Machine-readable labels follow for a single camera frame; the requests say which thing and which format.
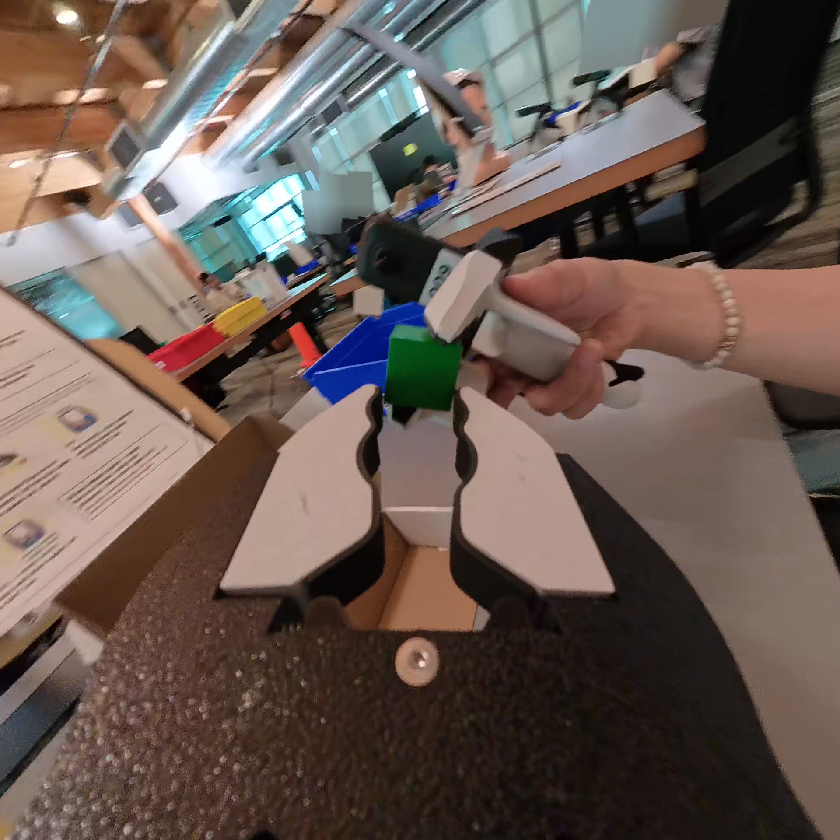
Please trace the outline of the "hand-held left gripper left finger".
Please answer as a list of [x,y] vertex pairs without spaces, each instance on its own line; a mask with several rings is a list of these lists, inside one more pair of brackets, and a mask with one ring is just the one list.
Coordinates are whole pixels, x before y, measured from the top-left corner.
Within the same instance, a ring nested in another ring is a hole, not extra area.
[[364,384],[280,446],[220,595],[277,595],[300,607],[332,597],[347,606],[378,582],[383,417],[381,389]]

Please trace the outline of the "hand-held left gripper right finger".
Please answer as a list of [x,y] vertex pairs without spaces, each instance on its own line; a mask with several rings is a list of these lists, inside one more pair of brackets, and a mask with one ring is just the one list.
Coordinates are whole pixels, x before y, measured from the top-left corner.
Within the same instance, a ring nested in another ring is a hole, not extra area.
[[616,587],[552,447],[471,387],[454,402],[456,471],[449,565],[491,613],[519,599],[608,598]]

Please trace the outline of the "green wooden cube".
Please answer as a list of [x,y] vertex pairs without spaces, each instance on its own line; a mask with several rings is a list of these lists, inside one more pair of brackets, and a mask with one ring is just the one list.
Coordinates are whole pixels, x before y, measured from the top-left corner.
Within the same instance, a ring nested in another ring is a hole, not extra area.
[[388,342],[385,403],[448,412],[453,405],[463,354],[460,341],[444,342],[425,327],[395,326]]

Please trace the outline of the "blue plastic bin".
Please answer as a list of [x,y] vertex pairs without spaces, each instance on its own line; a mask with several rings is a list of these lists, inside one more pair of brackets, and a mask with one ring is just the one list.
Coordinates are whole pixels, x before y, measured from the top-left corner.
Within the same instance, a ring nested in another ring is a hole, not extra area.
[[396,326],[423,327],[424,307],[407,303],[365,318],[305,371],[302,378],[331,404],[366,384],[385,387],[387,354]]

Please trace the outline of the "white cardboard box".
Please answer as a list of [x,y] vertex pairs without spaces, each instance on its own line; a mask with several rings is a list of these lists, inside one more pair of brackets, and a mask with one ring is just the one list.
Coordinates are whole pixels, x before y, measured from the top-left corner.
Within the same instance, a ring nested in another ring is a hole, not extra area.
[[[274,455],[330,404],[310,392],[282,420],[247,416],[120,535],[58,596],[63,611],[104,639],[162,555],[207,513],[227,525],[252,468]],[[385,569],[367,593],[346,607],[356,627],[471,632],[487,613],[455,584],[449,570],[452,507],[383,507]]]

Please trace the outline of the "person's right forearm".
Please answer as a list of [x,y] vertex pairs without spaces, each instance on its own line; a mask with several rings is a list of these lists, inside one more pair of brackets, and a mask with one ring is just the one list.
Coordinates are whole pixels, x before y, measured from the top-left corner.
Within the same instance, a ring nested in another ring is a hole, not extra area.
[[727,371],[839,396],[839,266],[726,272],[741,318]]

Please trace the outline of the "person's right hand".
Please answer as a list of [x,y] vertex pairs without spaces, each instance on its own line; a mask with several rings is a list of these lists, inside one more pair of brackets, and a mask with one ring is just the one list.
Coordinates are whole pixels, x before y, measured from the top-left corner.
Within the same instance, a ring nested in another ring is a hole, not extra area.
[[581,339],[564,373],[548,384],[495,360],[479,360],[489,375],[488,397],[503,408],[522,396],[547,417],[581,419],[602,401],[605,361],[637,349],[698,362],[716,346],[716,327],[708,332],[695,321],[708,303],[711,323],[718,317],[707,283],[696,271],[630,260],[559,259],[509,276],[502,287],[511,299],[548,315]]

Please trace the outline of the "black display screen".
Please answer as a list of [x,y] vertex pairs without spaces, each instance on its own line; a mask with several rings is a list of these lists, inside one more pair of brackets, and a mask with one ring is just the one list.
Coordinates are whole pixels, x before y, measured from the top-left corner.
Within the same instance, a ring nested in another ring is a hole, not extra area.
[[414,113],[385,132],[369,155],[390,197],[425,178],[426,160],[438,165],[456,165],[453,148],[438,134],[433,117]]

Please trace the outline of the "background wooden table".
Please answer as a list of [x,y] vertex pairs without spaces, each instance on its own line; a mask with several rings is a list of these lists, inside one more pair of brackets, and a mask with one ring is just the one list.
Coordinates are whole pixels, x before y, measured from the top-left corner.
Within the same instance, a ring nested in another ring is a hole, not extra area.
[[314,310],[320,302],[320,290],[330,281],[328,271],[308,273],[301,282],[291,287],[286,300],[267,310],[241,330],[230,336],[223,336],[223,340],[208,348],[206,353],[189,359],[178,368],[166,365],[165,359],[161,357],[163,351],[172,350],[174,343],[164,346],[157,354],[153,354],[150,360],[159,370],[173,376],[178,382],[220,382],[274,339],[288,333],[298,324],[305,327],[307,336],[318,352],[325,353],[325,344],[314,320]]

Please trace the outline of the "orange traffic cone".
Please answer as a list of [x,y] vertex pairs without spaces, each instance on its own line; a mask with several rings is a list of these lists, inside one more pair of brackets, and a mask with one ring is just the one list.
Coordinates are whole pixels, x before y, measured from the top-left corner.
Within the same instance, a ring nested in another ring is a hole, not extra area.
[[300,369],[302,371],[309,370],[321,360],[322,351],[319,343],[313,338],[305,323],[296,322],[289,327],[287,333],[301,357]]

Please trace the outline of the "small yellow bin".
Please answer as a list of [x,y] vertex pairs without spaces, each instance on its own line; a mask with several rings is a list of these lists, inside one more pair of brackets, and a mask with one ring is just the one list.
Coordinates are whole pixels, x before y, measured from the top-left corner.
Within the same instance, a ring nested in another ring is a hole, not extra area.
[[247,297],[219,313],[211,322],[213,329],[225,339],[232,339],[268,314],[258,297]]

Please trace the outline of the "long grey-top table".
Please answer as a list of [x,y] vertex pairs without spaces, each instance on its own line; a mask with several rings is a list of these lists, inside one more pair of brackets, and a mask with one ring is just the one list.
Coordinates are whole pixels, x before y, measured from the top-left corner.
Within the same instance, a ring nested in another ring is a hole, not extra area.
[[424,232],[458,247],[492,228],[513,229],[688,161],[703,151],[706,123],[657,91],[504,172],[488,192],[448,210]]

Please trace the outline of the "red plastic basket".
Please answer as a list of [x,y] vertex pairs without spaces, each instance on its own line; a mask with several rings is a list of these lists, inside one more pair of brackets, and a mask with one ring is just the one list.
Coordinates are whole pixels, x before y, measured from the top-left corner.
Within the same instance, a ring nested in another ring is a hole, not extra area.
[[149,354],[150,361],[167,373],[180,371],[225,342],[212,323],[190,331]]

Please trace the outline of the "printed instruction board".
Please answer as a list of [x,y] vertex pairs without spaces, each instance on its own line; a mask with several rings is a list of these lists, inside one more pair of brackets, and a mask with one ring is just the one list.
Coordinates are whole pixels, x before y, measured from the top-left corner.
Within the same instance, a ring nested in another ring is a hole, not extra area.
[[2,635],[53,602],[213,446],[2,288]]

